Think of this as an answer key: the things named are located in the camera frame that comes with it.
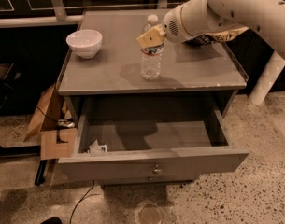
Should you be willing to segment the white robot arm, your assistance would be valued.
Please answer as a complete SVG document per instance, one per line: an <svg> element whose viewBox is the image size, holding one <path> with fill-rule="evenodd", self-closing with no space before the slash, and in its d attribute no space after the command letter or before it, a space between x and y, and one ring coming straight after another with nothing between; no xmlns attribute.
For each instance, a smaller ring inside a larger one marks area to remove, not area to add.
<svg viewBox="0 0 285 224"><path fill-rule="evenodd" d="M284 0L190 0L166 13L161 24L141 35L141 48L157 47L165 40L180 43L199 35L246 26L273 50L271 61L251 92L259 105L285 65Z"/></svg>

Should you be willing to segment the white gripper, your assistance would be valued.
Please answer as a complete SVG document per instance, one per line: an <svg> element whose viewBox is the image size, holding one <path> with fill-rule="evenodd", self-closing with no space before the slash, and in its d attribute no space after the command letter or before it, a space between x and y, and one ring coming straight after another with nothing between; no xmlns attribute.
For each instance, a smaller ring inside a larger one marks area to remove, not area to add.
<svg viewBox="0 0 285 224"><path fill-rule="evenodd" d="M161 46L165 37L173 43L182 43L192 39L189 31L191 18L185 4L168 11L163 18L162 25L150 28L136 39L142 49Z"/></svg>

